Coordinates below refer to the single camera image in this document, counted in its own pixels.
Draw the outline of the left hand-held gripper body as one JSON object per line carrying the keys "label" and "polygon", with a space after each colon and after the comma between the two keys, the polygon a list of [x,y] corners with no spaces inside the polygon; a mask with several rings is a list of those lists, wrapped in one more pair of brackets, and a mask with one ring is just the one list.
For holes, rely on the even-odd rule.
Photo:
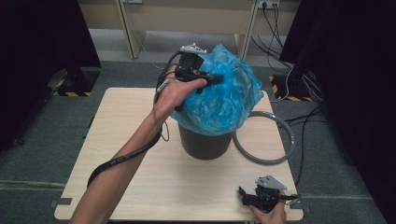
{"label": "left hand-held gripper body", "polygon": [[177,79],[188,82],[197,78],[204,78],[207,75],[207,72],[200,71],[204,59],[199,56],[200,53],[207,54],[206,49],[201,49],[195,43],[192,43],[188,46],[182,46],[178,53],[180,58],[175,70]]}

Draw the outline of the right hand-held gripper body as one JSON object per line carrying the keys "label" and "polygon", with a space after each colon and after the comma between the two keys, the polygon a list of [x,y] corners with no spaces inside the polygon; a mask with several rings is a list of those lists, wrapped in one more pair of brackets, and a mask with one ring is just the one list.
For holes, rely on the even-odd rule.
{"label": "right hand-held gripper body", "polygon": [[282,201],[287,201],[287,205],[299,202],[298,194],[282,195],[280,191],[286,190],[287,187],[271,175],[259,177],[255,183],[255,192],[259,199],[258,208],[265,212],[271,212]]}

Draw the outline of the blue plastic bag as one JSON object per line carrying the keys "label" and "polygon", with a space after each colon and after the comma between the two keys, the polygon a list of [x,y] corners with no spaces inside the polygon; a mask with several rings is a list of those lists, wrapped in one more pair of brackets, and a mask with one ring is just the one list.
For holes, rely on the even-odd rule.
{"label": "blue plastic bag", "polygon": [[194,91],[184,102],[181,112],[171,115],[182,127],[195,133],[217,136],[240,128],[253,107],[261,100],[262,83],[252,68],[222,45],[216,45],[204,59],[201,71],[221,75],[220,84]]}

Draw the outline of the dark grey trash bin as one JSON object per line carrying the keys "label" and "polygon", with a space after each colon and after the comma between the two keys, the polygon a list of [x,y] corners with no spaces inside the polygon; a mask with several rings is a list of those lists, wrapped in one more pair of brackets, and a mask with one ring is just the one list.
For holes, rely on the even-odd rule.
{"label": "dark grey trash bin", "polygon": [[208,161],[219,158],[228,150],[232,139],[230,133],[207,136],[195,133],[181,125],[178,126],[178,129],[184,150],[198,160]]}

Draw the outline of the person's right hand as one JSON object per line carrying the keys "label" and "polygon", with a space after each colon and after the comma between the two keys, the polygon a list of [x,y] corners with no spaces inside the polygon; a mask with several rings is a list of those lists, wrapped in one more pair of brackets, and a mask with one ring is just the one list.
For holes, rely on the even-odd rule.
{"label": "person's right hand", "polygon": [[250,205],[248,208],[255,216],[255,224],[287,224],[287,214],[283,201],[278,202],[269,213],[264,213],[253,205]]}

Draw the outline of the person's left hand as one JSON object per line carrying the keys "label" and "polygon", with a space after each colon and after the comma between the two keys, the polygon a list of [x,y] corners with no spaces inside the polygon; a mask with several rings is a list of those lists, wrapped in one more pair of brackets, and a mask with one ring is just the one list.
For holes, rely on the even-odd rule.
{"label": "person's left hand", "polygon": [[153,108],[152,115],[155,122],[159,125],[174,112],[175,108],[196,89],[206,85],[204,79],[195,79],[189,82],[182,82],[175,78],[175,66],[167,71],[166,79],[168,82],[160,92],[159,99]]}

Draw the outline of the beige wooden desk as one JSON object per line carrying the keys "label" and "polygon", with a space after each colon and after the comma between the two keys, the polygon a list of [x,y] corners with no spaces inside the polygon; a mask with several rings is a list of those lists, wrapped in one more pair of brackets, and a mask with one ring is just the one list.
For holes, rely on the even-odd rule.
{"label": "beige wooden desk", "polygon": [[[232,35],[237,55],[244,59],[253,35],[269,35],[259,14],[259,0],[78,0],[92,29],[122,30],[129,56],[136,59],[148,31]],[[286,35],[301,0],[280,0],[270,22]]]}

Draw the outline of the striped-tape stand base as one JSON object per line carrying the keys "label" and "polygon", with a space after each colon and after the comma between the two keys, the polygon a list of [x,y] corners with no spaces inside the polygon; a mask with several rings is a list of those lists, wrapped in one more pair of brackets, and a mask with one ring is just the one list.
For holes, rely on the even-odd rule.
{"label": "striped-tape stand base", "polygon": [[312,98],[302,82],[296,87],[286,87],[286,77],[286,75],[272,75],[269,77],[275,98],[278,101],[312,102]]}
{"label": "striped-tape stand base", "polygon": [[92,94],[99,75],[100,70],[96,68],[82,68],[78,75],[69,74],[63,69],[52,76],[48,86],[54,96],[86,97]]}

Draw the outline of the black curtain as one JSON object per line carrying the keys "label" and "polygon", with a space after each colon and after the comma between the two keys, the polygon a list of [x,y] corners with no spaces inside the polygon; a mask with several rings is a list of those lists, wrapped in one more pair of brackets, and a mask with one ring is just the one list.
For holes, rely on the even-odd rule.
{"label": "black curtain", "polygon": [[283,51],[312,72],[383,218],[396,224],[396,0],[300,0]]}
{"label": "black curtain", "polygon": [[21,136],[55,73],[99,65],[78,0],[0,0],[0,151]]}

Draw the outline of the white wall power outlet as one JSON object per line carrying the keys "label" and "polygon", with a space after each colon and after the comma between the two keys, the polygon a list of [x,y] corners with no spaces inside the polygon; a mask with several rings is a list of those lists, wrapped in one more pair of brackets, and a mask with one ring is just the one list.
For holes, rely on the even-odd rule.
{"label": "white wall power outlet", "polygon": [[258,8],[275,9],[279,7],[280,0],[259,0]]}

